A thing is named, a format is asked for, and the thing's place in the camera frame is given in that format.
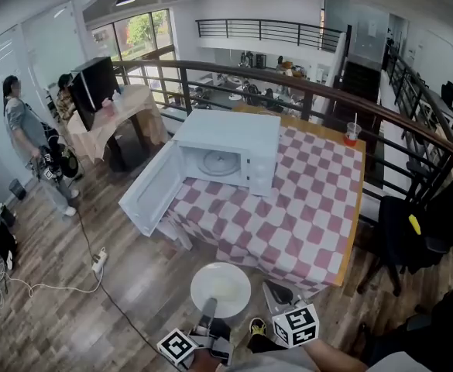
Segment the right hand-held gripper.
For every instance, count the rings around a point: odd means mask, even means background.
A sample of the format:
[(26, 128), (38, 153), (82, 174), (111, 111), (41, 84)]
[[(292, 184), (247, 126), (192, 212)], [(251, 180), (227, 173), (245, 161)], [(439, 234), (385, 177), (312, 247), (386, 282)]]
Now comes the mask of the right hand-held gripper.
[(270, 312), (291, 310), (272, 318), (275, 336), (286, 348), (302, 346), (319, 337), (319, 318), (313, 304), (307, 304), (302, 291), (284, 281), (264, 281), (263, 293)]

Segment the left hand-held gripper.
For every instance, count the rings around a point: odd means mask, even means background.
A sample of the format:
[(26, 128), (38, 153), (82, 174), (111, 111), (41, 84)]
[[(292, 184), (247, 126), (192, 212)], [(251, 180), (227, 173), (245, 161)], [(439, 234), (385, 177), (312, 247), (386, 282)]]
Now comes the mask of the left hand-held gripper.
[(175, 367), (191, 367), (197, 350), (207, 350), (220, 364), (232, 363), (234, 345), (230, 341), (231, 329), (216, 319), (218, 301), (209, 298), (202, 309), (201, 320), (190, 330), (174, 329), (157, 343), (157, 349)]

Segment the white round plate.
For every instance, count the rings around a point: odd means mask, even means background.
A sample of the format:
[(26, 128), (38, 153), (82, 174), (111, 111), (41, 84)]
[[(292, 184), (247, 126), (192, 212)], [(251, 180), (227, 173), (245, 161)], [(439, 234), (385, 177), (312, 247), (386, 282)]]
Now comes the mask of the white round plate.
[(215, 299), (215, 318), (228, 319), (240, 313), (249, 303), (251, 284), (239, 267), (215, 262), (202, 267), (194, 275), (190, 296), (201, 312), (210, 298)]

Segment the white microwave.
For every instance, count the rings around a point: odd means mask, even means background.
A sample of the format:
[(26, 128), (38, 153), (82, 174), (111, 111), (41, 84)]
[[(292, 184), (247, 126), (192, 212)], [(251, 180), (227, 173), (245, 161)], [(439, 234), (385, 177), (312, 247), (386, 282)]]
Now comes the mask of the white microwave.
[[(139, 231), (150, 236), (188, 178), (271, 193), (280, 139), (280, 117), (195, 109), (134, 180), (119, 204)], [(215, 177), (200, 168), (211, 150), (237, 153), (240, 170)]]

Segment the person's left forearm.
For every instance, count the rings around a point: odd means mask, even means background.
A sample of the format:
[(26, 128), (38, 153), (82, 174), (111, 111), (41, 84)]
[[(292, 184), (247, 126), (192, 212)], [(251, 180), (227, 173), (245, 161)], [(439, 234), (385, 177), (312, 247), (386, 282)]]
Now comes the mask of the person's left forearm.
[(194, 351), (194, 360), (190, 366), (190, 372), (217, 372), (222, 367), (221, 361), (213, 357), (208, 349)]

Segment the person's right forearm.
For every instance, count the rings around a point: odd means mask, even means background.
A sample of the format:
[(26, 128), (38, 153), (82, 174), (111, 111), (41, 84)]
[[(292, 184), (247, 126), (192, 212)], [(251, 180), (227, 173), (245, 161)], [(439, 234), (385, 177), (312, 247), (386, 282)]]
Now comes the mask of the person's right forearm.
[(302, 347), (320, 372), (366, 372), (368, 370), (362, 361), (320, 339), (311, 340)]

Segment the person's black trouser leg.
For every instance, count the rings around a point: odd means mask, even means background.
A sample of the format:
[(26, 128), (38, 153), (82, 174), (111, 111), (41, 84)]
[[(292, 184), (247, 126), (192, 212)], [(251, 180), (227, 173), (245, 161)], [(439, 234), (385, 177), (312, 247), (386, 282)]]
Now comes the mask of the person's black trouser leg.
[(280, 346), (269, 339), (267, 336), (261, 334), (254, 334), (251, 336), (247, 348), (252, 353), (267, 353), (278, 350), (286, 350), (284, 346)]

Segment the person's grey shirt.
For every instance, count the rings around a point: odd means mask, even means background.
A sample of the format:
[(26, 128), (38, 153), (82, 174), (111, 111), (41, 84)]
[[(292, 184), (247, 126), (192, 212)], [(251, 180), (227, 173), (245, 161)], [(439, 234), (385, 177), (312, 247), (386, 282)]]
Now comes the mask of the person's grey shirt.
[[(225, 372), (320, 372), (300, 347), (255, 353), (247, 361), (232, 365)], [(431, 372), (405, 352), (392, 353), (366, 372)]]

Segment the white power strip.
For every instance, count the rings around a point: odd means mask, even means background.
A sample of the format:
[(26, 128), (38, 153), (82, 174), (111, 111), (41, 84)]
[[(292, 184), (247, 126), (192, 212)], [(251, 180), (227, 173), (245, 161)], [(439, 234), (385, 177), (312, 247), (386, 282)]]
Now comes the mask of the white power strip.
[(106, 252), (106, 249), (104, 247), (102, 247), (100, 249), (99, 253), (94, 255), (94, 259), (93, 259), (92, 266), (91, 266), (91, 269), (93, 270), (93, 272), (96, 275), (99, 275), (102, 272), (107, 259), (108, 259), (108, 254)]

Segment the wooden table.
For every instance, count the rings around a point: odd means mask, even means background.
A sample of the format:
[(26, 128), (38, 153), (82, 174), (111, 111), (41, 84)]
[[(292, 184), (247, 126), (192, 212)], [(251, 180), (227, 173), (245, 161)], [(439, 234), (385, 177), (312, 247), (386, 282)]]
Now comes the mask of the wooden table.
[[(316, 137), (319, 137), (322, 139), (326, 139), (326, 140), (330, 140), (332, 142), (341, 144), (342, 146), (345, 145), (345, 143), (344, 143), (345, 134), (344, 133), (341, 133), (341, 132), (333, 130), (333, 129), (329, 129), (320, 124), (315, 124), (310, 121), (298, 119), (298, 118), (290, 116), (290, 115), (284, 115), (284, 114), (271, 112), (271, 111), (265, 110), (260, 107), (246, 105), (244, 103), (241, 103), (240, 105), (235, 106), (233, 108), (233, 112), (244, 112), (244, 113), (251, 113), (251, 114), (279, 116), (281, 118), (281, 126), (283, 126), (283, 127), (297, 128), (298, 130), (300, 130), (304, 133), (309, 133), (313, 136), (316, 136)], [(331, 285), (333, 285), (335, 287), (341, 287), (343, 285), (343, 282), (345, 279), (345, 274), (348, 269), (348, 264), (350, 261), (352, 248), (355, 243), (357, 226), (358, 226), (358, 222), (359, 222), (359, 213), (360, 213), (360, 209), (362, 206), (362, 193), (364, 190), (363, 185), (364, 185), (364, 174), (365, 174), (365, 172), (364, 172), (365, 141), (358, 140), (356, 142), (356, 144), (352, 147), (352, 149), (358, 150), (362, 153), (362, 168), (361, 168), (361, 174), (360, 174), (360, 178), (359, 178), (359, 188), (357, 191), (356, 207), (355, 207), (354, 214), (352, 216), (352, 227), (351, 227), (350, 235), (349, 235), (347, 243), (346, 243), (345, 252), (343, 254), (341, 264), (338, 269), (338, 273), (335, 275), (335, 279), (331, 283)]]

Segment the dark curved railing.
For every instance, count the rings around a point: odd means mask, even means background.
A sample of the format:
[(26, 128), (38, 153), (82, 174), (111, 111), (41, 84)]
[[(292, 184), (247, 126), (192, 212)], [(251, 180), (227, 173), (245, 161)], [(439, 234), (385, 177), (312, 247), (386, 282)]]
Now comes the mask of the dark curved railing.
[(195, 85), (201, 87), (203, 84), (197, 81), (191, 81), (188, 78), (188, 71), (203, 71), (211, 72), (213, 74), (231, 75), (237, 78), (255, 79), (258, 81), (265, 81), (270, 84), (277, 84), (293, 88), (301, 91), (304, 94), (301, 106), (298, 107), (289, 102), (277, 101), (260, 94), (254, 95), (246, 91), (233, 91), (234, 94), (258, 98), (268, 102), (281, 105), (288, 109), (293, 109), (300, 113), (300, 119), (307, 122), (315, 117), (322, 119), (323, 123), (338, 124), (340, 127), (346, 127), (346, 121), (339, 119), (328, 113), (316, 112), (314, 110), (314, 98), (321, 97), (331, 105), (343, 105), (345, 108), (350, 108), (357, 113), (358, 117), (362, 114), (372, 115), (377, 119), (393, 124), (399, 127), (403, 132), (411, 135), (413, 140), (421, 139), (426, 145), (432, 145), (441, 150), (440, 159), (438, 163), (433, 162), (426, 154), (420, 155), (417, 151), (408, 149), (398, 143), (379, 136), (367, 129), (363, 129), (361, 134), (366, 140), (381, 142), (384, 145), (390, 146), (392, 149), (409, 156), (415, 162), (413, 169), (401, 168), (395, 163), (389, 162), (380, 157), (375, 157), (371, 153), (366, 156), (372, 162), (381, 164), (388, 167), (390, 170), (408, 177), (411, 179), (411, 185), (405, 189), (396, 184), (392, 184), (384, 179), (379, 179), (378, 182), (392, 190), (400, 193), (405, 197), (405, 200), (415, 205), (426, 206), (432, 199), (440, 194), (440, 191), (445, 189), (445, 181), (453, 168), (453, 143), (440, 138), (440, 136), (432, 133), (425, 126), (422, 126), (398, 113), (395, 113), (380, 105), (371, 103), (370, 101), (360, 98), (356, 95), (328, 87), (322, 84), (313, 83), (310, 81), (303, 81), (293, 77), (283, 76), (281, 74), (274, 74), (257, 69), (244, 68), (244, 67), (227, 67), (224, 65), (217, 65), (205, 62), (187, 61), (187, 60), (135, 60), (135, 61), (115, 61), (112, 63), (115, 74), (122, 77), (125, 81), (132, 75), (129, 73), (131, 69), (137, 67), (143, 69), (145, 67), (156, 67), (157, 69), (175, 68), (179, 72), (178, 79), (161, 77), (161, 82), (169, 81), (176, 82), (181, 85), (182, 92), (177, 93), (176, 96), (182, 98), (185, 102), (183, 110), (188, 115), (191, 114), (191, 102), (193, 100), (200, 102), (202, 99), (190, 94), (190, 86)]

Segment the beige cloth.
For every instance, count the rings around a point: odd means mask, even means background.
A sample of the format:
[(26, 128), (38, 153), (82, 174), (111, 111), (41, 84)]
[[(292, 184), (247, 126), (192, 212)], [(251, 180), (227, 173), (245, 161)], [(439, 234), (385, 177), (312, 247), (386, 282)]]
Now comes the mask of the beige cloth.
[(143, 135), (151, 144), (158, 146), (168, 141), (168, 132), (148, 86), (128, 85), (123, 88), (121, 97), (122, 110), (119, 112), (114, 107), (115, 114), (111, 117), (107, 117), (102, 110), (98, 111), (90, 131), (85, 129), (79, 114), (74, 113), (67, 124), (67, 131), (77, 155), (87, 156), (91, 162), (102, 160), (109, 137), (118, 125), (133, 115), (137, 115)]

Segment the small black trash bin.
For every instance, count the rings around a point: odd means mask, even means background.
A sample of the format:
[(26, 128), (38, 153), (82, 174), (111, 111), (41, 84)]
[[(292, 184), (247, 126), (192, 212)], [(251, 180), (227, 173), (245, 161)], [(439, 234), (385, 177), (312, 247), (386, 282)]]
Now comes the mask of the small black trash bin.
[(19, 201), (26, 197), (26, 190), (18, 179), (11, 181), (9, 190)]

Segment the dark staircase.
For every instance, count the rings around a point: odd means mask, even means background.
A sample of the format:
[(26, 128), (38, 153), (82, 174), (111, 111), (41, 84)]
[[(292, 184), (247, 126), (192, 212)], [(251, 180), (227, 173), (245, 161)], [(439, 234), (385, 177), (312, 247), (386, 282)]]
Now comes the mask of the dark staircase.
[[(379, 96), (380, 73), (376, 70), (347, 61), (339, 89), (357, 97), (376, 103)], [(342, 102), (336, 102), (332, 116), (345, 122), (354, 122), (357, 114), (357, 124), (362, 129), (378, 133), (380, 119), (369, 112), (353, 108)]]

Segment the black mezzanine railing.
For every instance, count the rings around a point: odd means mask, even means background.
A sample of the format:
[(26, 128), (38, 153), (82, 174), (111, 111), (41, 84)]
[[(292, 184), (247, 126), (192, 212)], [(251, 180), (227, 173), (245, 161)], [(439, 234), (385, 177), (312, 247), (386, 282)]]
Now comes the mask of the black mezzanine railing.
[(385, 47), (386, 73), (399, 113), (422, 127), (424, 147), (453, 153), (453, 112), (425, 80), (399, 55), (392, 43)]

